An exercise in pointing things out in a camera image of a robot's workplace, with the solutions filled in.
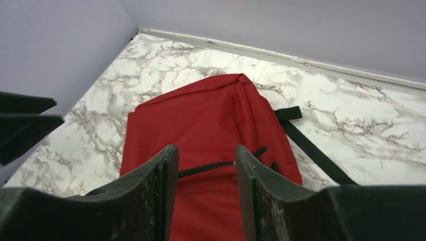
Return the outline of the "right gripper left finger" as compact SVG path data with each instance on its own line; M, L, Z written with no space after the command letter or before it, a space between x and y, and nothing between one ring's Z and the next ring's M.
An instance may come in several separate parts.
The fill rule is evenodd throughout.
M178 164L178 148L167 145L84 196L3 188L1 240L169 240Z

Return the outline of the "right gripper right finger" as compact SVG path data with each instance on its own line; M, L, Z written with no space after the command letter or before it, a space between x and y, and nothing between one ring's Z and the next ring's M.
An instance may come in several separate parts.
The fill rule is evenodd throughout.
M236 148L245 240L425 240L424 186L342 185L319 192Z

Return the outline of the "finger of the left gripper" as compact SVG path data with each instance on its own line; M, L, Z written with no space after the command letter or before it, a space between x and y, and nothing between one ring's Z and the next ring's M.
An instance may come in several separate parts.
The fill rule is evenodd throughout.
M4 113L41 114L56 105L52 98L1 92L1 112Z
M1 165L21 157L63 123L59 115L1 113Z

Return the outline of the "red backpack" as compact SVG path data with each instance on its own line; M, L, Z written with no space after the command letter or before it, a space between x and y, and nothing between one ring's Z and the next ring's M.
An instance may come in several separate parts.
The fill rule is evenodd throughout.
M298 106L273 110L244 74L211 76L140 104L129 113L121 165L125 175L166 145L178 147L171 240L243 240L236 147L300 185L288 136L336 182L351 179L289 122Z

